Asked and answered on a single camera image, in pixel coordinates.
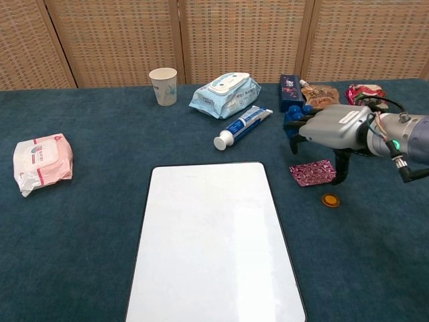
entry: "cable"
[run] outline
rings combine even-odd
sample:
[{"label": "cable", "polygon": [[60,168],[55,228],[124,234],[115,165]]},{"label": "cable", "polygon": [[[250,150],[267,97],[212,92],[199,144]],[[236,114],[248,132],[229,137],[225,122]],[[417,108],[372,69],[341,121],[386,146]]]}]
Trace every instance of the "cable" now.
[{"label": "cable", "polygon": [[386,130],[384,129],[384,127],[381,124],[381,118],[380,118],[380,112],[375,113],[375,122],[378,125],[378,128],[380,129],[380,132],[383,134],[384,136],[384,142],[389,141],[389,136],[386,132]]},{"label": "cable", "polygon": [[374,120],[374,118],[376,118],[376,116],[375,116],[375,113],[369,113],[368,115],[367,115],[367,127],[371,130],[371,132],[373,132],[376,136],[378,136],[379,138],[381,138],[381,139],[383,139],[383,141],[385,141],[387,138],[386,138],[386,136],[384,135],[384,134],[382,134],[382,133],[379,133],[379,132],[376,132],[374,129],[373,129],[373,127],[371,126],[371,124],[369,123],[369,116],[372,116],[373,117],[373,120]]},{"label": "cable", "polygon": [[365,149],[353,150],[352,152],[358,156],[366,156],[367,158],[374,158],[375,157],[374,154],[368,154],[368,151],[366,151]]},{"label": "cable", "polygon": [[402,106],[402,104],[399,104],[399,103],[397,103],[397,102],[395,102],[395,101],[392,101],[391,99],[386,99],[385,97],[381,97],[381,96],[369,96],[369,95],[362,95],[361,97],[359,97],[359,98],[357,98],[357,99],[356,99],[355,104],[356,104],[358,101],[362,100],[362,99],[381,99],[382,101],[390,102],[390,103],[392,103],[393,105],[395,105],[395,106],[399,107],[399,108],[400,108],[400,110],[401,110],[402,112],[404,112],[404,113],[406,113],[406,112],[407,112],[407,111],[405,110],[405,107],[404,107],[404,106]]}]

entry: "plastic packaging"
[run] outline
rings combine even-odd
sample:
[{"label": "plastic packaging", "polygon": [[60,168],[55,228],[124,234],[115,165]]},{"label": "plastic packaging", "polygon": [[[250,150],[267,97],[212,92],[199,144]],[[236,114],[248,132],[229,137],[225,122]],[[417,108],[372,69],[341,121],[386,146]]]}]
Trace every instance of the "plastic packaging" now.
[{"label": "plastic packaging", "polygon": [[368,107],[377,107],[379,109],[389,108],[385,101],[382,101],[381,99],[374,99],[371,97],[360,99],[365,96],[384,97],[385,92],[379,85],[352,84],[346,90],[345,95],[350,105],[366,105]]},{"label": "plastic packaging", "polygon": [[246,113],[224,129],[218,137],[214,138],[214,146],[220,151],[225,150],[227,146],[232,146],[272,113],[273,111],[270,109],[252,106]]},{"label": "plastic packaging", "polygon": [[230,72],[197,89],[189,106],[226,119],[252,104],[261,87],[246,72]]},{"label": "plastic packaging", "polygon": [[[301,80],[300,84],[308,84],[306,81]],[[311,85],[303,86],[301,89],[302,94],[306,97],[307,103],[315,109],[324,109],[332,104],[339,104],[340,94],[331,86],[326,85]]]},{"label": "plastic packaging", "polygon": [[13,153],[13,176],[23,196],[72,178],[73,153],[63,134],[20,142]]},{"label": "plastic packaging", "polygon": [[300,80],[301,87],[304,87],[305,89],[308,89],[310,91],[313,90],[313,88],[308,84],[304,79]]}]

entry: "red snack bag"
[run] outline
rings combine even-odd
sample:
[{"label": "red snack bag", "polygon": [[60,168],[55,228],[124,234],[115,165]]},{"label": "red snack bag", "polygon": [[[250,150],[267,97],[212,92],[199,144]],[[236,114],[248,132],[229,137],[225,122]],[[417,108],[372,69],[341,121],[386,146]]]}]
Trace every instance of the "red snack bag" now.
[{"label": "red snack bag", "polygon": [[361,85],[352,84],[346,90],[346,98],[351,105],[366,105],[370,107],[378,107],[379,109],[388,109],[387,104],[381,99],[360,99],[363,96],[379,96],[384,97],[385,92],[379,85]]}]

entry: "blue box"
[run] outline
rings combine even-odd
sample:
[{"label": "blue box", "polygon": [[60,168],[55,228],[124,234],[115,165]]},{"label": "blue box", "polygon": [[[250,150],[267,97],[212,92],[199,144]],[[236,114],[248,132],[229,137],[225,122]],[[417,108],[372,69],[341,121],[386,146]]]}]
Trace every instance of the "blue box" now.
[{"label": "blue box", "polygon": [[302,109],[304,104],[300,77],[298,75],[280,75],[280,111],[284,113],[292,105],[297,105]]}]

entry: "whiteboard frame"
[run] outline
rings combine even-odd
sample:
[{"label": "whiteboard frame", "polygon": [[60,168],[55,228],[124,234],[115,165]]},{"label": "whiteboard frame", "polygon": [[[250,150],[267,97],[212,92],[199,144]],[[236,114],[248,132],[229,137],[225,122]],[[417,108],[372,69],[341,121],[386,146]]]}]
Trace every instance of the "whiteboard frame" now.
[{"label": "whiteboard frame", "polygon": [[246,162],[221,162],[221,163],[198,163],[198,164],[166,164],[166,165],[162,165],[162,166],[154,166],[151,169],[150,177],[149,177],[149,182],[147,184],[147,192],[146,192],[146,198],[145,198],[145,203],[144,203],[143,215],[141,217],[139,239],[138,239],[138,242],[137,242],[137,248],[135,250],[133,272],[132,272],[131,280],[130,280],[130,283],[129,283],[129,290],[128,290],[128,296],[127,296],[127,307],[125,308],[125,314],[124,314],[124,317],[123,317],[123,321],[124,322],[126,322],[126,320],[127,320],[127,314],[128,314],[128,308],[129,308],[129,300],[131,298],[131,289],[133,288],[135,267],[136,267],[136,264],[137,264],[137,257],[138,257],[139,249],[140,249],[141,234],[143,232],[143,224],[144,224],[144,221],[145,221],[145,212],[146,212],[146,207],[147,207],[147,201],[148,201],[148,198],[149,198],[149,189],[150,189],[150,184],[151,184],[151,181],[152,181],[152,176],[153,176],[154,170],[156,168],[166,168],[166,167],[175,167],[175,166],[177,166],[177,167],[180,167],[180,166],[210,166],[210,165],[243,164],[243,163],[259,163],[263,167],[263,171],[265,173],[265,177],[267,179],[267,183],[268,183],[268,187],[269,187],[269,192],[271,194],[271,199],[273,201],[275,213],[277,214],[277,220],[278,220],[278,223],[279,223],[279,226],[280,226],[280,231],[282,232],[284,245],[285,245],[286,251],[288,253],[289,262],[290,262],[290,266],[291,266],[291,269],[292,269],[292,273],[294,275],[294,280],[295,280],[296,288],[298,289],[298,294],[300,295],[300,301],[301,301],[301,305],[302,305],[302,309],[304,311],[304,317],[305,317],[304,322],[308,321],[308,315],[307,315],[306,306],[304,304],[304,299],[302,298],[302,293],[301,293],[300,285],[298,283],[298,279],[296,278],[294,263],[292,261],[292,256],[291,256],[290,251],[289,251],[288,242],[286,241],[286,235],[285,235],[285,232],[284,232],[284,229],[283,229],[282,221],[280,220],[280,216],[279,216],[279,212],[278,212],[278,207],[277,207],[277,204],[275,203],[275,199],[274,199],[274,196],[273,196],[273,191],[272,191],[272,188],[271,188],[271,183],[269,181],[269,177],[268,177],[267,171],[265,169],[265,164],[263,162],[259,162],[259,161],[246,161]]}]

